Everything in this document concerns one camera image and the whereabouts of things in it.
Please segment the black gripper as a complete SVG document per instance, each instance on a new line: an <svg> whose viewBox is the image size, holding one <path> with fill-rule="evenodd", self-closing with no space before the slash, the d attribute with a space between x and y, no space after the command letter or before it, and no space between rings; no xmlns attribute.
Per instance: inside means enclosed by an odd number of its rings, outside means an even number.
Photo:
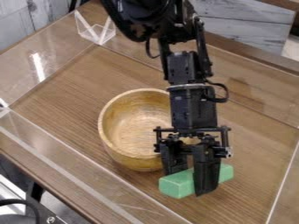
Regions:
<svg viewBox="0 0 299 224"><path fill-rule="evenodd" d="M209 85L186 84L167 88L171 100L173 127L155 128L155 152L162 154L165 175L189 169L187 156L193 154L195 195L211 193L219 184L233 180L234 167L223 164L222 159L230 154L227 126L218 126L217 104L225 103L229 97L218 98L215 88ZM198 137L202 143L193 147L182 140L169 137L162 139L163 132L177 133L179 137Z"/></svg>

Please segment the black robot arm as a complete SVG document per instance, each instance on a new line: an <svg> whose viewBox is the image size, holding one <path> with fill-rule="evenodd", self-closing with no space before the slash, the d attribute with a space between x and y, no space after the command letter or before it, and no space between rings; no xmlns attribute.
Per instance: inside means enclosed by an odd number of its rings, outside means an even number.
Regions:
<svg viewBox="0 0 299 224"><path fill-rule="evenodd" d="M173 175L194 162L198 196L217 190L221 160L231 155L230 127L218 125L217 105L229 101L215 93L205 23L189 0L101 0L125 36L135 42L158 41L163 78L169 81L173 126L158 127L154 151Z"/></svg>

